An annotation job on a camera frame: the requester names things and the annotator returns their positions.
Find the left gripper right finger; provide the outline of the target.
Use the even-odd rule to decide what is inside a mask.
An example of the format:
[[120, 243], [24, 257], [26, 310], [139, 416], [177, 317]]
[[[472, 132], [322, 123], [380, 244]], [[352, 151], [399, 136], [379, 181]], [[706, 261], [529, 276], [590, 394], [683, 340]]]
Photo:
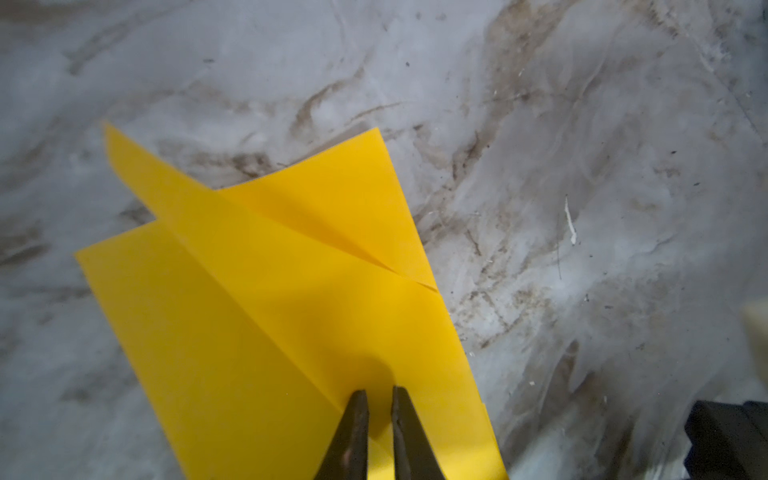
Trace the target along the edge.
[[406, 388], [393, 387], [391, 407], [397, 480], [445, 480]]

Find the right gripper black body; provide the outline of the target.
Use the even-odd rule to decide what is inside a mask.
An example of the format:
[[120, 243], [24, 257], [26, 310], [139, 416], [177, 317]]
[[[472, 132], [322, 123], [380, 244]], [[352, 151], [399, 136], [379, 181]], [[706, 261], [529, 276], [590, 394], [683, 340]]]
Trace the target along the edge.
[[684, 466], [692, 479], [767, 478], [767, 404], [693, 404], [684, 426], [691, 448]]

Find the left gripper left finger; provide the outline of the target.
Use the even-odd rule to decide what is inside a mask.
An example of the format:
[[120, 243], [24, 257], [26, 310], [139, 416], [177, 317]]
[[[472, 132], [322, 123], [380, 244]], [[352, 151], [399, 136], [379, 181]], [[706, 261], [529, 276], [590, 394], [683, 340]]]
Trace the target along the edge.
[[365, 390], [350, 396], [315, 480], [366, 480], [369, 406]]

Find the yellow square paper sheet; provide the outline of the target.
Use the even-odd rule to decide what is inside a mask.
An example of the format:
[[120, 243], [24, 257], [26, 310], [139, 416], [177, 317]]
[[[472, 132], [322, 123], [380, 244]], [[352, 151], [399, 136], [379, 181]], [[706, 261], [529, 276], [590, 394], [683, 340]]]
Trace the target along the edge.
[[395, 387], [445, 477], [506, 477], [378, 130], [220, 190], [105, 143], [153, 220], [76, 257], [187, 478], [312, 478], [363, 390], [368, 475], [391, 479]]

